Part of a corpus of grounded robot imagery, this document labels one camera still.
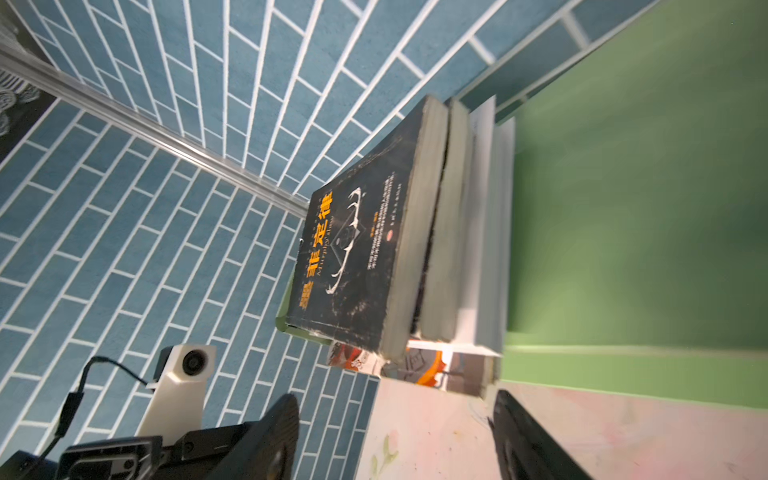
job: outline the blue tile wall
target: blue tile wall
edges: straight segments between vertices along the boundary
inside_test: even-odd
[[[298,217],[63,101],[0,164],[0,185],[0,462],[45,447],[89,357],[147,378],[163,347],[207,343],[217,372],[203,427],[256,420],[292,392],[297,458],[313,432],[321,468],[354,471],[349,438],[365,432],[356,422],[377,382],[329,369],[327,349],[274,326]],[[51,455],[133,435],[148,402],[132,379],[94,367]]]
[[[462,92],[471,107],[496,94],[507,114],[553,68],[586,55],[652,1],[11,4],[60,70],[308,197],[424,94],[445,100]],[[586,49],[559,23],[566,14]],[[494,65],[510,50],[520,52],[509,68]],[[328,162],[339,166],[330,174]]]

